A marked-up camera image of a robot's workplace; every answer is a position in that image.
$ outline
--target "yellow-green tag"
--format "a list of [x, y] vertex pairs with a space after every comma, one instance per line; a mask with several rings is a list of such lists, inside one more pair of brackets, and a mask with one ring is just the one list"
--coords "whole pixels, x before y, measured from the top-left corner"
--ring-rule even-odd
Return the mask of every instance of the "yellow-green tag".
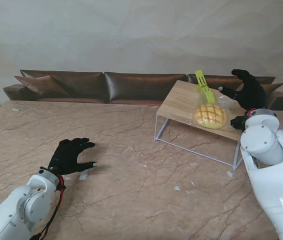
[[196, 85], [196, 89], [199, 92], [202, 92], [202, 93], [205, 94], [207, 102], [209, 104], [214, 104], [215, 103], [215, 98], [214, 98], [213, 92], [208, 87], [202, 70], [195, 71], [195, 74], [196, 74], [196, 78], [197, 78], [197, 81], [198, 81], [198, 85]]

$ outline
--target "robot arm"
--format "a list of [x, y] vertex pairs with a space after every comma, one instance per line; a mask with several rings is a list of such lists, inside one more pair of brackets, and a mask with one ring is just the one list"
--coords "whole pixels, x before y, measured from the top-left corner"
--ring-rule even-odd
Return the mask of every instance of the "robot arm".
[[29, 240], [35, 223], [48, 215], [59, 184], [55, 174], [41, 169], [26, 185], [14, 189], [0, 204], [0, 240]]
[[[96, 167], [97, 163], [93, 161], [77, 163], [78, 155], [94, 146], [88, 138], [61, 141], [48, 169], [41, 167], [26, 185], [14, 189], [0, 204], [0, 240], [44, 239], [63, 199], [65, 186], [62, 175]], [[52, 195], [56, 190], [60, 191], [60, 199], [50, 221], [41, 233], [32, 236], [35, 223], [42, 221], [49, 214]]]
[[[240, 143], [254, 194], [283, 240], [283, 130], [272, 110], [256, 109], [247, 115]], [[267, 164], [259, 169], [254, 161]]]

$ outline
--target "bread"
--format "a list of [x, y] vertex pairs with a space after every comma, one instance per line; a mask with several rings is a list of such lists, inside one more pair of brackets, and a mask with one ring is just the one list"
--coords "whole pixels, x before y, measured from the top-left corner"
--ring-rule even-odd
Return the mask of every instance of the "bread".
[[197, 123], [205, 128], [220, 129], [225, 125], [227, 115], [225, 110], [215, 104], [201, 105], [194, 114]]

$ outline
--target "white metal leg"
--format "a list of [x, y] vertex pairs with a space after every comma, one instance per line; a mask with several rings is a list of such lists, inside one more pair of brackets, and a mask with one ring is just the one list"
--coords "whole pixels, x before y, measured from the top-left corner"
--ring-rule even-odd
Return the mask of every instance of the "white metal leg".
[[235, 150], [235, 156], [233, 157], [233, 162], [232, 162], [232, 169], [235, 170], [237, 167], [237, 158], [238, 158], [238, 152], [240, 150], [241, 142], [237, 142], [236, 150]]
[[163, 125], [161, 126], [158, 134], [156, 135], [156, 132], [155, 132], [155, 141], [156, 140], [159, 140], [159, 138], [161, 137], [163, 131], [164, 131], [164, 128], [166, 127], [167, 123], [169, 121], [169, 118], [166, 118], [166, 120], [164, 121]]
[[185, 147], [176, 145], [176, 144], [171, 143], [171, 142], [169, 142], [169, 141], [162, 140], [162, 139], [161, 139], [161, 135], [162, 135], [162, 133], [163, 133], [163, 131], [164, 131], [164, 129], [165, 129], [165, 127], [166, 127], [166, 125], [167, 125], [167, 123], [168, 123], [168, 121], [169, 121], [170, 119], [169, 119], [169, 118], [166, 118], [166, 119], [165, 119], [165, 122], [164, 122], [163, 125], [161, 126], [159, 132], [156, 133], [156, 131], [157, 131], [157, 122], [158, 122], [158, 121], [157, 121], [157, 120], [158, 120], [157, 118], [158, 118], [158, 115], [156, 115], [156, 122], [155, 122], [155, 135], [154, 135], [154, 140], [155, 140], [155, 141], [161, 141], [161, 142], [163, 142], [163, 143], [166, 143], [166, 144], [175, 146], [175, 147], [177, 147], [177, 148], [186, 150], [186, 151], [191, 152], [191, 153], [193, 153], [193, 154], [197, 154], [197, 155], [199, 155], [199, 156], [202, 156], [202, 157], [205, 157], [205, 158], [208, 158], [208, 159], [217, 161], [217, 162], [222, 163], [222, 164], [226, 164], [226, 165], [228, 165], [228, 166], [231, 166], [233, 170], [235, 170], [235, 169], [239, 166], [239, 164], [242, 162], [243, 158], [241, 158], [240, 161], [237, 163], [238, 155], [239, 155], [239, 149], [240, 149], [240, 146], [241, 146], [241, 143], [240, 143], [239, 141], [237, 142], [237, 145], [236, 145], [236, 150], [235, 150], [235, 156], [234, 156], [234, 158], [233, 158], [233, 163], [230, 164], [230, 163], [228, 163], [228, 162], [221, 161], [221, 160], [218, 160], [218, 159], [216, 159], [216, 158], [213, 158], [213, 157], [204, 155], [204, 154], [202, 154], [202, 153], [199, 153], [199, 152], [190, 150], [190, 149], [188, 149], [188, 148], [185, 148]]

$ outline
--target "sofa armrest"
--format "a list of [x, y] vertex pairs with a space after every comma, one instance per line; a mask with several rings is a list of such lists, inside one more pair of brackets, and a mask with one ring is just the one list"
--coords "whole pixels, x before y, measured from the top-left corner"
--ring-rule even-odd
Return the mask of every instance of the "sofa armrest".
[[266, 106], [271, 110], [283, 111], [283, 92], [274, 91], [272, 94], [268, 95]]
[[23, 84], [15, 84], [3, 88], [10, 100], [35, 101], [37, 95]]

